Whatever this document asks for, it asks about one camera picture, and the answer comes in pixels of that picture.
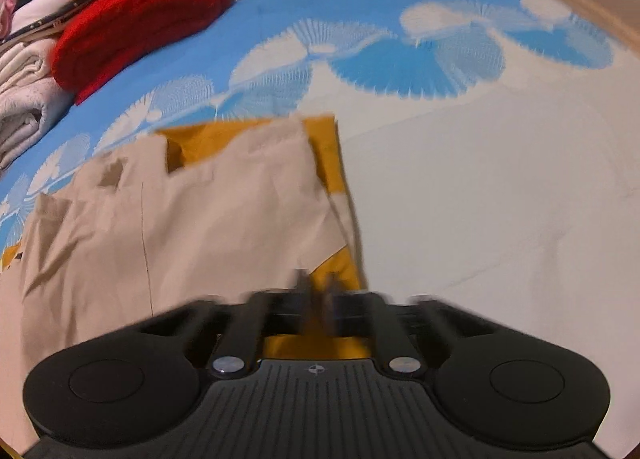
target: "black plastic base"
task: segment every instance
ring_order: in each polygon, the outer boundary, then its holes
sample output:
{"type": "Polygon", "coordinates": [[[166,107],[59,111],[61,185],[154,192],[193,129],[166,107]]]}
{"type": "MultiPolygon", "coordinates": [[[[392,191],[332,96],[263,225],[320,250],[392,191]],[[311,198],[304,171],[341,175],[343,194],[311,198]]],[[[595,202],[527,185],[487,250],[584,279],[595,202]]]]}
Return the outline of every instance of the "black plastic base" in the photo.
{"type": "Polygon", "coordinates": [[[171,431],[112,450],[44,438],[26,459],[602,459],[583,442],[538,453],[465,435],[417,381],[386,378],[371,360],[265,360],[257,373],[214,383],[171,431]]]}
{"type": "Polygon", "coordinates": [[[580,355],[434,299],[389,306],[329,285],[316,315],[371,359],[261,359],[296,334],[310,285],[198,301],[41,362],[26,459],[604,458],[609,406],[580,355]]]}

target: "folded white blanket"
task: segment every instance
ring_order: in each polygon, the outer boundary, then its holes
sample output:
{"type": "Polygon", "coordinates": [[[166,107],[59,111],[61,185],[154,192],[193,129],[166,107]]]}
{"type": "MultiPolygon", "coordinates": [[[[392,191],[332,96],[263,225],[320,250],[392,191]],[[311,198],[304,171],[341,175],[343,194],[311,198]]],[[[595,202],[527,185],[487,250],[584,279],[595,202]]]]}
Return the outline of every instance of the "folded white blanket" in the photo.
{"type": "Polygon", "coordinates": [[[68,110],[73,95],[49,76],[0,95],[0,172],[68,110]]]}
{"type": "Polygon", "coordinates": [[[19,42],[0,56],[0,97],[12,87],[24,86],[48,76],[49,53],[55,47],[52,38],[27,44],[19,42]]]}

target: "metal screw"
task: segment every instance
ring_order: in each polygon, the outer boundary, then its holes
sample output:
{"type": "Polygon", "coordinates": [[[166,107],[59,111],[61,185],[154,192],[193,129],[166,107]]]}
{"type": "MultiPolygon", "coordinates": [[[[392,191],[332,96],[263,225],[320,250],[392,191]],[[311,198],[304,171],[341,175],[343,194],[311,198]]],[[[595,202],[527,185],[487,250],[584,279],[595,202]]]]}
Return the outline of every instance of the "metal screw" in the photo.
{"type": "Polygon", "coordinates": [[[222,374],[237,373],[244,367],[244,362],[237,356],[221,356],[213,361],[213,368],[222,374]]]}
{"type": "Polygon", "coordinates": [[[420,369],[421,365],[415,358],[400,356],[391,360],[389,362],[389,367],[396,373],[411,374],[420,369]]]}

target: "beige cloth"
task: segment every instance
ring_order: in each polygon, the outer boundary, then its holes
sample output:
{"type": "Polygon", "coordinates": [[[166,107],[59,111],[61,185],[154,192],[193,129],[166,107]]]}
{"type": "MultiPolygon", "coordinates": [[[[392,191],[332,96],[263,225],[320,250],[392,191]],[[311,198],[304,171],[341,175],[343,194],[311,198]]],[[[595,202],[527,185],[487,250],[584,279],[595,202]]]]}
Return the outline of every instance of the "beige cloth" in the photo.
{"type": "Polygon", "coordinates": [[[246,131],[170,175],[163,136],[94,158],[65,189],[38,196],[22,258],[0,277],[2,290],[20,291],[0,306],[0,317],[20,313],[18,337],[12,329],[1,348],[0,362],[19,356],[20,370],[3,386],[0,435],[18,451],[33,443],[15,392],[50,354],[203,295],[235,302],[289,287],[295,269],[313,271],[345,246],[296,119],[246,131]]]}

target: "crumpled fabric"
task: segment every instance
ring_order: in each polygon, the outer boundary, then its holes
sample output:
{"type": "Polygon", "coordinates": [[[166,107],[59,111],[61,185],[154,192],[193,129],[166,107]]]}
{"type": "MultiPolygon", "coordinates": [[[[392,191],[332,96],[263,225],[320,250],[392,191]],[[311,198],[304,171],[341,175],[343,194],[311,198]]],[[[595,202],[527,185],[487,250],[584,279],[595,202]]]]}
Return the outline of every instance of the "crumpled fabric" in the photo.
{"type": "Polygon", "coordinates": [[[0,39],[11,31],[11,17],[18,0],[0,0],[0,39]]]}

